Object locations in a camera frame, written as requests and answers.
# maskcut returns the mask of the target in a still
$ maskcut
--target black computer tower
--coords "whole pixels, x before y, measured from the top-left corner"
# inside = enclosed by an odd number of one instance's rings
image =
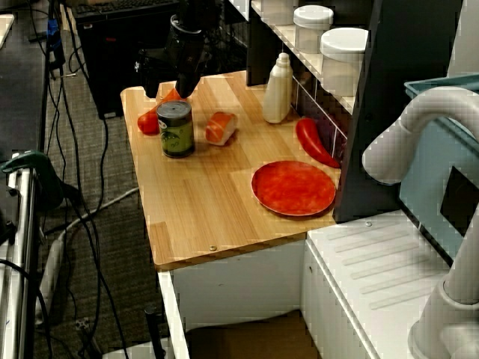
[[[101,119],[123,115],[120,93],[140,85],[135,71],[140,49],[163,47],[177,3],[148,11],[77,14],[76,28],[90,78],[90,90]]]

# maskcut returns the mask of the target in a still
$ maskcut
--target gray carpet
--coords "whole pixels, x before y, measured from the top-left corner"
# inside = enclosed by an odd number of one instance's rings
[[[63,33],[66,55],[72,51],[69,33]],[[79,145],[80,177],[85,201],[90,209],[97,206],[100,198],[100,157],[104,144],[103,123],[97,116],[95,104],[91,98],[85,78],[78,72],[76,77],[64,80],[70,113],[76,130]],[[51,81],[54,97],[58,95],[60,81]],[[60,103],[61,115],[58,123],[58,137],[67,160],[65,182],[77,186],[75,152],[73,136],[67,120],[63,101]],[[54,117],[55,109],[49,101],[46,143]],[[135,188],[135,171],[126,133],[124,119],[116,117],[107,120],[109,128],[109,148],[104,164],[106,203]],[[59,177],[62,176],[63,161],[55,131],[49,148],[49,157]],[[48,213],[45,229],[53,228],[64,222],[65,205]],[[68,220],[75,219],[73,210]],[[156,286],[156,274],[150,259],[150,247],[144,228],[144,215],[138,193],[116,203],[102,211],[95,222],[100,238],[101,269],[115,300],[116,310],[127,346],[149,341],[149,333],[143,310],[148,304],[161,304],[161,295]],[[39,269],[44,267],[49,246],[57,238],[53,233],[40,253]],[[75,296],[77,318],[88,317],[91,325],[95,317],[97,300],[97,271],[85,229],[78,225],[67,237],[67,255],[71,267],[64,260],[57,290],[50,313],[52,336],[62,340],[78,358],[77,350],[82,346],[74,323],[75,310],[73,300],[68,294],[68,286]],[[101,309],[96,331],[96,340],[104,353],[121,347],[118,328],[106,295],[101,291]],[[54,358],[71,358],[57,340],[53,340]],[[43,335],[36,334],[34,357],[48,357],[46,341]]]

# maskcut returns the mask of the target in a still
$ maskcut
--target can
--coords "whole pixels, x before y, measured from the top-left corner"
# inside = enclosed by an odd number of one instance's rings
[[[195,150],[192,107],[186,101],[162,103],[156,110],[162,151],[172,158],[186,157]]]

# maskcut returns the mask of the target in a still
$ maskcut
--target wooden table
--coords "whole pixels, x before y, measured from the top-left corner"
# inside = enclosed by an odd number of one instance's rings
[[[183,159],[162,154],[159,135],[144,135],[136,121],[161,101],[174,83],[159,86],[156,99],[142,87],[121,94],[144,216],[157,271],[204,263],[305,239],[308,230],[334,224],[322,216],[278,215],[255,199],[251,178],[268,162],[297,160],[317,166],[338,187],[340,171],[313,160],[294,133],[291,110],[280,125],[261,114],[266,87],[245,85],[245,71],[201,79],[188,98],[195,127],[195,152]],[[232,112],[238,128],[223,147],[210,145],[204,128],[216,111]]]

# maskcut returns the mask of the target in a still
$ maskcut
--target jar lid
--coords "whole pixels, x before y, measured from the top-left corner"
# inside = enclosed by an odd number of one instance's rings
[[[362,28],[333,28],[321,37],[323,55],[341,62],[362,61],[368,31]]]
[[[328,30],[331,27],[333,15],[333,11],[327,7],[306,5],[294,10],[293,21],[303,28]]]
[[[166,126],[181,126],[191,120],[191,110],[192,107],[187,101],[172,100],[158,106],[156,116],[158,121],[162,121]]]

